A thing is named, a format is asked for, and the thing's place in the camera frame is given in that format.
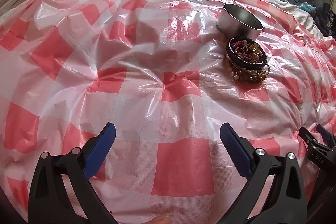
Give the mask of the person's left hand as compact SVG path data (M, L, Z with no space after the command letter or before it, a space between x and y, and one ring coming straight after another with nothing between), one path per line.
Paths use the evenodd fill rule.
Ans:
M169 214L163 214L143 224L171 224L172 218Z

